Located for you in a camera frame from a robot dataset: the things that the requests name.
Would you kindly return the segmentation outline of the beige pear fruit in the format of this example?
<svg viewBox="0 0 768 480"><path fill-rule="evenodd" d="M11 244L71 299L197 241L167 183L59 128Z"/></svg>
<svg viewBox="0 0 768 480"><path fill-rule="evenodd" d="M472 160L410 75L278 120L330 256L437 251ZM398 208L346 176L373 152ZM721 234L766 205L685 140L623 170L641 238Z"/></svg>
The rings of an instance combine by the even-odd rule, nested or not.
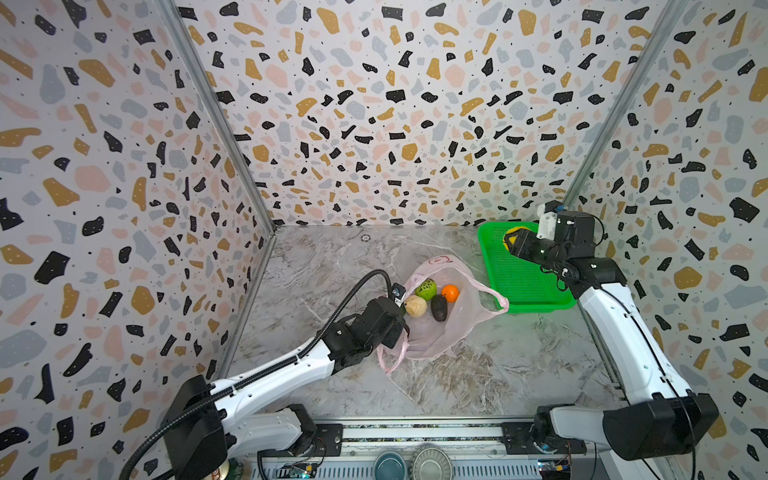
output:
<svg viewBox="0 0 768 480"><path fill-rule="evenodd" d="M406 313L412 318L422 317L428 309L428 302L417 295L411 295L404 303Z"/></svg>

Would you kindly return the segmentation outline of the pink plastic bag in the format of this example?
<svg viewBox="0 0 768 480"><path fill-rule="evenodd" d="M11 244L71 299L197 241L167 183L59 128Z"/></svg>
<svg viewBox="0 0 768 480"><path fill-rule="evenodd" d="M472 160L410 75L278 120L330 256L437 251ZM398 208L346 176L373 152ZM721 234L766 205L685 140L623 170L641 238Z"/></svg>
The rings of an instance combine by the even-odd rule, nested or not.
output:
<svg viewBox="0 0 768 480"><path fill-rule="evenodd" d="M509 311L509 300L478 281L454 255L423 262L405 283L406 329L393 347L377 348L386 374L403 360L432 360L447 353L475 326Z"/></svg>

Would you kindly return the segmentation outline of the green custard apple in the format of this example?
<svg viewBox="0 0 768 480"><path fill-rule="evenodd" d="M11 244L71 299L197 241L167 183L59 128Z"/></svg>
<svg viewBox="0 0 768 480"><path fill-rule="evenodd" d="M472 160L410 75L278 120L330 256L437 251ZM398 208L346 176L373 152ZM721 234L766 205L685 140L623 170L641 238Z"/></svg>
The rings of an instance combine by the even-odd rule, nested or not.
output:
<svg viewBox="0 0 768 480"><path fill-rule="evenodd" d="M437 295L437 283L427 278L415 289L414 294L429 302Z"/></svg>

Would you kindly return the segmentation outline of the yellow lemon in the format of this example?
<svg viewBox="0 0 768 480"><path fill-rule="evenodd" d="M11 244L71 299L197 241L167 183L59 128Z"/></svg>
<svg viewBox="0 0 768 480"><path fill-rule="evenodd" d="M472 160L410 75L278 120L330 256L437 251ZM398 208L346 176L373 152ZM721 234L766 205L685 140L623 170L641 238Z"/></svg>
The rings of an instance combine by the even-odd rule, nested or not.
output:
<svg viewBox="0 0 768 480"><path fill-rule="evenodd" d="M514 244L515 244L515 242L516 242L516 239L517 239L517 237L518 237L518 233L519 233L521 230L523 230L523 227L513 227L513 228L509 229L509 230L508 230L508 231L507 231L507 232L504 234L504 238L503 238L503 240L504 240L504 244L505 244L505 247L506 247L508 250L510 250L510 249L511 249L511 248L514 246Z"/></svg>

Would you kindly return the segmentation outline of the dark avocado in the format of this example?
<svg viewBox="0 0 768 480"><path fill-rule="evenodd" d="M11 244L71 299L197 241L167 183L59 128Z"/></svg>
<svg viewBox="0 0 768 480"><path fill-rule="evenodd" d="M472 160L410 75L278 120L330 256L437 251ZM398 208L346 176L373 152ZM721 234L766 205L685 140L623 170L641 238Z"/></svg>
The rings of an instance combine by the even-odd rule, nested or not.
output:
<svg viewBox="0 0 768 480"><path fill-rule="evenodd" d="M436 295L430 300L431 315L437 322L445 322L448 316L448 302L441 296Z"/></svg>

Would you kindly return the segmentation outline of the orange fruit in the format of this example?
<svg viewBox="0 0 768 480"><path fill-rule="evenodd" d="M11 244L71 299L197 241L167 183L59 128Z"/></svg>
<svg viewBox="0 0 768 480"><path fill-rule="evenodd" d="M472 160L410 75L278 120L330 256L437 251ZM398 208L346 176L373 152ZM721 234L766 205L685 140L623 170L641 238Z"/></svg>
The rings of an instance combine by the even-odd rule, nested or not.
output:
<svg viewBox="0 0 768 480"><path fill-rule="evenodd" d="M460 289L456 285L445 285L440 294L448 303L455 303L460 296Z"/></svg>

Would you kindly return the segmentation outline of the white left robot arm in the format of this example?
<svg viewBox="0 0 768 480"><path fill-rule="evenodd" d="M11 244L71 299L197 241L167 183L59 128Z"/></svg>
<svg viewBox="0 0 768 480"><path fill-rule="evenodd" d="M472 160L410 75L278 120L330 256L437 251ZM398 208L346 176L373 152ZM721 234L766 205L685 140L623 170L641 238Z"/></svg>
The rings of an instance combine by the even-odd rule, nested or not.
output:
<svg viewBox="0 0 768 480"><path fill-rule="evenodd" d="M187 380L161 423L168 476L202 479L248 453L304 453L317 437L306 408L292 404L272 414L263 408L360 364L380 346L393 347L405 329L401 301L378 297L261 368L213 383L201 375Z"/></svg>

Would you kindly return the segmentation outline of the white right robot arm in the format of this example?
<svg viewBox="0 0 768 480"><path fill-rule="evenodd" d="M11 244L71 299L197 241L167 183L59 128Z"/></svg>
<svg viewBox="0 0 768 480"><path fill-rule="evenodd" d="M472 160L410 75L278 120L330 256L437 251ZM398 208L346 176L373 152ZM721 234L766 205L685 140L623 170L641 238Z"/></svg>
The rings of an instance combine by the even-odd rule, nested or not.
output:
<svg viewBox="0 0 768 480"><path fill-rule="evenodd" d="M547 207L536 231L515 227L503 237L512 256L555 275L588 315L627 402L614 410L542 406L531 435L537 443L591 442L626 461L695 455L718 408L710 395L694 392L667 359L618 264L597 256L596 220L585 212Z"/></svg>

